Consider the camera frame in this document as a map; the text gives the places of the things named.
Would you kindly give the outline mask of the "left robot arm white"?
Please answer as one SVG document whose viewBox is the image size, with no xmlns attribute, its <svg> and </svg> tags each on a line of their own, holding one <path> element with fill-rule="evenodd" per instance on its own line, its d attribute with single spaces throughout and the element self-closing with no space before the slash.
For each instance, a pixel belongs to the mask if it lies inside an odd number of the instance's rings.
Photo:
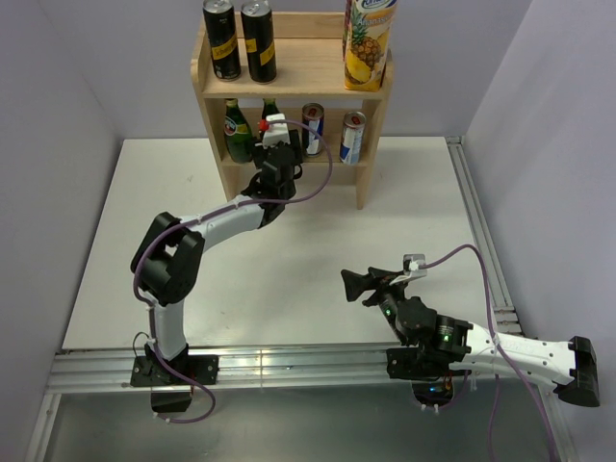
<svg viewBox="0 0 616 462">
<path fill-rule="evenodd" d="M 146 303 L 150 340 L 145 355 L 153 373 L 176 384 L 189 373 L 184 334 L 184 301 L 192 291 L 205 251 L 243 232 L 263 228 L 285 210 L 302 174 L 299 133 L 288 141 L 251 141 L 247 146 L 257 172 L 234 199 L 203 216 L 156 216 L 131 262 L 134 290 Z"/>
</svg>

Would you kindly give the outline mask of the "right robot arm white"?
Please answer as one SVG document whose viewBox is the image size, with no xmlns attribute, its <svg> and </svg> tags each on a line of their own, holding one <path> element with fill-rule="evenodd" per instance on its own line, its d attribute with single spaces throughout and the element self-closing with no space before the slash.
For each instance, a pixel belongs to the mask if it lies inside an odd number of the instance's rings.
<svg viewBox="0 0 616 462">
<path fill-rule="evenodd" d="M 391 378 L 427 380 L 464 372 L 520 375 L 533 384 L 552 385 L 558 398 L 569 404 L 600 405 L 597 358 L 589 339 L 548 342 L 492 334 L 476 323 L 440 314 L 420 297 L 405 295 L 409 282 L 426 274 L 415 263 L 402 271 L 341 271 L 346 300 L 353 302 L 369 292 L 362 304 L 378 307 L 400 342 L 386 351 Z"/>
</svg>

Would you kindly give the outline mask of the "silver red-top can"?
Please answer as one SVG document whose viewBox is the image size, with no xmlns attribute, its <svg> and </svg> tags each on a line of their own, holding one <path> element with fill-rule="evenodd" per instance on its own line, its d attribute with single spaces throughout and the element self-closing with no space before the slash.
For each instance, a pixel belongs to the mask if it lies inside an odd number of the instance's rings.
<svg viewBox="0 0 616 462">
<path fill-rule="evenodd" d="M 302 146 L 307 157 L 317 157 L 321 154 L 322 142 L 320 136 L 324 126 L 324 108 L 319 103 L 308 103 L 302 108 L 302 123 L 308 129 L 302 129 Z"/>
<path fill-rule="evenodd" d="M 341 135 L 340 160 L 348 166 L 357 165 L 360 160 L 366 117 L 355 111 L 345 114 Z"/>
</svg>

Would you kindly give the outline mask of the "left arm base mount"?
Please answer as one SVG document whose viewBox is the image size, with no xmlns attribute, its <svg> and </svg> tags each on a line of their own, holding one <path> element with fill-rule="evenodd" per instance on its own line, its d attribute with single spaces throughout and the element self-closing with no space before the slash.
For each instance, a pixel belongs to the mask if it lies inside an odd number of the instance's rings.
<svg viewBox="0 0 616 462">
<path fill-rule="evenodd" d="M 194 390 L 204 391 L 211 399 L 206 416 L 213 413 L 216 398 L 208 389 L 217 383 L 219 357 L 214 354 L 191 355 L 185 346 L 179 355 L 170 360 L 160 361 L 154 349 L 146 342 L 143 353 L 135 355 L 130 386 L 150 388 L 150 405 L 159 417 L 174 420 L 174 415 L 186 412 L 193 402 Z"/>
</svg>

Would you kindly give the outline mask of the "green glass bottle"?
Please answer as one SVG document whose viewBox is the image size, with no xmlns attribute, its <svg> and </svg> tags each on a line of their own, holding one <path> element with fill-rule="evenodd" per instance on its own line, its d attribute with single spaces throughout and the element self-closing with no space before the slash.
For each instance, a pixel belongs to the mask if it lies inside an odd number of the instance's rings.
<svg viewBox="0 0 616 462">
<path fill-rule="evenodd" d="M 280 111 L 276 105 L 276 100 L 274 98 L 264 98 L 263 99 L 263 110 L 261 112 L 261 119 L 266 119 L 268 116 L 279 114 Z"/>
<path fill-rule="evenodd" d="M 237 98 L 225 100 L 224 138 L 231 159 L 238 164 L 251 161 L 248 145 L 252 140 L 250 126 L 242 113 Z"/>
</svg>

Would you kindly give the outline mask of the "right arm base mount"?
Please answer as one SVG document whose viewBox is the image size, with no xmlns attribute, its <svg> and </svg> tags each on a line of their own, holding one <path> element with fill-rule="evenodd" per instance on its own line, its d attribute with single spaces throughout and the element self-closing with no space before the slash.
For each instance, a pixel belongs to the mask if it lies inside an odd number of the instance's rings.
<svg viewBox="0 0 616 462">
<path fill-rule="evenodd" d="M 462 355 L 430 346 L 403 346 L 388 348 L 386 358 L 389 377 L 411 383 L 412 399 L 422 411 L 431 409 L 438 415 L 472 389 L 469 371 L 449 367 Z"/>
</svg>

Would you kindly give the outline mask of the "black can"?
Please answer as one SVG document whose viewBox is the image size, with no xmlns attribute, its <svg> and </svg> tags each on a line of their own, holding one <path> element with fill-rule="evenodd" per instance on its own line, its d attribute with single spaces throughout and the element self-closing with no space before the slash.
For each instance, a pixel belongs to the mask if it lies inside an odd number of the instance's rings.
<svg viewBox="0 0 616 462">
<path fill-rule="evenodd" d="M 242 72 L 234 7 L 227 0 L 206 0 L 202 10 L 213 71 L 220 80 L 233 81 Z"/>
<path fill-rule="evenodd" d="M 268 1 L 246 1 L 241 18 L 250 77 L 260 84 L 276 78 L 273 16 Z"/>
</svg>

